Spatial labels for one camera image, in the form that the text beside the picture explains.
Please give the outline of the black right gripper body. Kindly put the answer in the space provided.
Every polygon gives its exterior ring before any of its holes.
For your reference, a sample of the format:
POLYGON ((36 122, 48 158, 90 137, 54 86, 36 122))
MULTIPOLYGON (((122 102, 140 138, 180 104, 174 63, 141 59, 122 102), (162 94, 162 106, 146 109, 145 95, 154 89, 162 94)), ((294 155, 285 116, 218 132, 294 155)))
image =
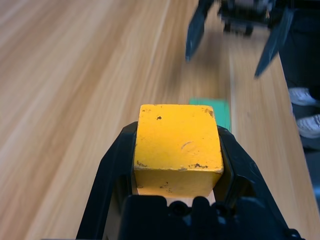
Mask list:
POLYGON ((254 27, 272 29, 282 18, 284 0, 222 0, 217 15, 225 33, 250 36, 254 27))

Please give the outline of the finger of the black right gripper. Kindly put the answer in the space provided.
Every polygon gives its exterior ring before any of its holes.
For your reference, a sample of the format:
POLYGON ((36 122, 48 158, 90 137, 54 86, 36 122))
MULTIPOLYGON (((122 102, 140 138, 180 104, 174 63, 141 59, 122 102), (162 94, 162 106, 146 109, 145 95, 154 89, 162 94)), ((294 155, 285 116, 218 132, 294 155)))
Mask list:
POLYGON ((185 44, 185 60, 187 62, 192 59, 200 45, 205 31, 205 21, 208 16, 208 11, 210 10, 213 3, 214 0, 198 1, 198 5, 193 13, 187 30, 185 44))
POLYGON ((254 74, 255 78, 258 78, 264 70, 267 69, 268 65, 285 44, 294 18, 294 13, 294 9, 285 8, 279 24, 275 25, 270 32, 256 67, 254 74))

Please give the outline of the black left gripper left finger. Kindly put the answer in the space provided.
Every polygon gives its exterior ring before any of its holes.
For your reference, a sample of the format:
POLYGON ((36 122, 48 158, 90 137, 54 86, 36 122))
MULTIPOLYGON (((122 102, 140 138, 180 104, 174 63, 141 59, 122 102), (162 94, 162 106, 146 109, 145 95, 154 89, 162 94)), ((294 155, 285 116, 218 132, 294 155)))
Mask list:
POLYGON ((118 237, 124 200, 133 194, 137 122, 125 126, 100 161, 76 235, 81 240, 118 237))

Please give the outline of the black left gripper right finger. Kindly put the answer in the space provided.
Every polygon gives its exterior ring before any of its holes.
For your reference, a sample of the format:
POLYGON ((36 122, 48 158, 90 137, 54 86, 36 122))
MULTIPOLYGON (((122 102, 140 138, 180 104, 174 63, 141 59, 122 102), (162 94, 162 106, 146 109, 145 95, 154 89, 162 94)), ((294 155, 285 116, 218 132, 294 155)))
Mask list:
POLYGON ((226 128, 218 127, 223 173, 214 187, 215 200, 253 225, 265 229, 288 228, 257 164, 226 128))

